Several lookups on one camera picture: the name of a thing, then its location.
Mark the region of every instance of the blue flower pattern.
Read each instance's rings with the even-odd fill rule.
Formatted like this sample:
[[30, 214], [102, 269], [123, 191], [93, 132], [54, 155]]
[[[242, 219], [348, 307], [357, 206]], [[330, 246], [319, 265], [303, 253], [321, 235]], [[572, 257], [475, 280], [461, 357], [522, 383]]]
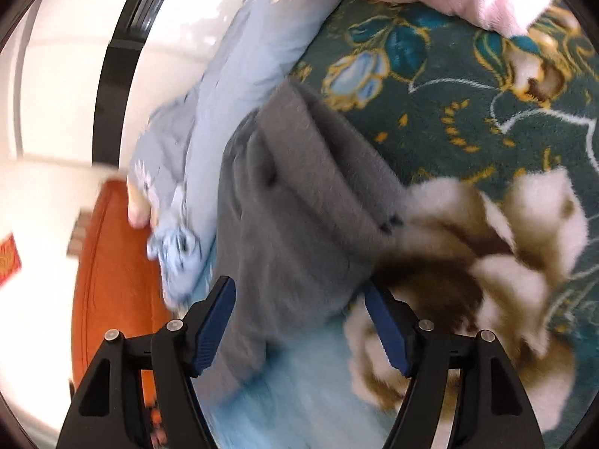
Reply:
[[332, 108], [363, 109], [381, 92], [388, 76], [414, 82], [426, 65], [429, 32], [453, 20], [421, 4], [393, 11], [394, 16], [377, 15], [347, 30], [355, 52], [332, 64], [322, 83], [322, 94]]

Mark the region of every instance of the white wall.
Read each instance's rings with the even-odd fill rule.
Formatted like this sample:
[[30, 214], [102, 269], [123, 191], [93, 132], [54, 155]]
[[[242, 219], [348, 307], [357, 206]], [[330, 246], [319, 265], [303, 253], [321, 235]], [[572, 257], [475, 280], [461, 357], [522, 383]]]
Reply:
[[98, 81], [126, 0], [43, 0], [23, 64], [23, 153], [90, 165]]
[[160, 104], [191, 88], [215, 55], [242, 0], [164, 0], [137, 62], [123, 123], [120, 163]]
[[20, 80], [17, 74], [20, 70], [19, 59], [22, 60], [24, 52], [23, 34], [29, 15], [34, 14], [37, 7], [34, 3], [32, 9], [25, 13], [0, 52], [0, 163], [9, 157], [14, 159], [20, 145], [17, 145], [19, 138], [15, 135], [15, 85]]
[[0, 287], [0, 391], [57, 434], [70, 405], [77, 261], [66, 256], [81, 208], [114, 171], [18, 160], [0, 165], [0, 238], [13, 232], [23, 269]]

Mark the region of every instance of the flower print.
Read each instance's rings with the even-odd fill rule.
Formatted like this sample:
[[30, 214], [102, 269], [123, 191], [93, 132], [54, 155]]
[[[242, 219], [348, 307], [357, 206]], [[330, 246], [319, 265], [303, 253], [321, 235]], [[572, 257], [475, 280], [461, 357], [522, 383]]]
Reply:
[[474, 56], [495, 76], [501, 91], [519, 100], [549, 107], [577, 75], [595, 71], [595, 51], [580, 32], [571, 12], [552, 6], [528, 35], [511, 39], [479, 30], [474, 36]]
[[347, 55], [329, 67], [322, 82], [325, 102], [339, 111], [362, 109], [383, 89], [389, 60], [379, 49]]
[[[502, 207], [470, 184], [433, 179], [407, 188], [401, 219], [398, 247], [379, 263], [375, 281], [435, 329], [463, 336], [494, 332], [541, 430], [555, 429], [574, 385], [575, 358], [570, 343], [547, 324], [549, 299], [586, 245], [587, 221], [567, 171], [516, 178]], [[594, 306], [587, 312], [597, 319]], [[381, 410], [397, 411], [409, 382], [385, 356], [362, 295], [344, 334], [352, 353], [352, 391]], [[447, 381], [446, 396], [457, 396], [458, 374], [450, 371]], [[555, 385], [547, 409], [545, 387]], [[449, 434], [450, 427], [441, 438]], [[433, 447], [447, 447], [447, 441]]]

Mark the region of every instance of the white floor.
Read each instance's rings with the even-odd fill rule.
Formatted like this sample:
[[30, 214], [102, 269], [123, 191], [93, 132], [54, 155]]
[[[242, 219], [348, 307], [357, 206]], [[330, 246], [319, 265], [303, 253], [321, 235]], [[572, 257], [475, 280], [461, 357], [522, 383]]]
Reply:
[[77, 261], [66, 256], [81, 208], [116, 171], [0, 161], [0, 239], [11, 232], [22, 271], [0, 287], [0, 391], [16, 412], [55, 431], [70, 404], [71, 309]]

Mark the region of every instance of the teal floral blanket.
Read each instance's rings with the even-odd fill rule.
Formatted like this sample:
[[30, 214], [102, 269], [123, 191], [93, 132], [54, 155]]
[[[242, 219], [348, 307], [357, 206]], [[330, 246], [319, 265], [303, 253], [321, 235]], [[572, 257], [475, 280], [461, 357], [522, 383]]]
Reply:
[[[453, 178], [454, 190], [480, 192], [487, 219], [501, 215], [497, 234], [549, 286], [537, 304], [546, 331], [524, 344], [549, 373], [529, 392], [540, 410], [565, 387], [541, 423], [547, 447], [559, 447], [599, 388], [599, 59], [576, 19], [556, 1], [529, 35], [506, 39], [417, 3], [343, 0], [292, 74], [344, 113], [406, 186], [433, 191]], [[352, 372], [355, 396], [382, 413], [401, 389], [379, 382]]]

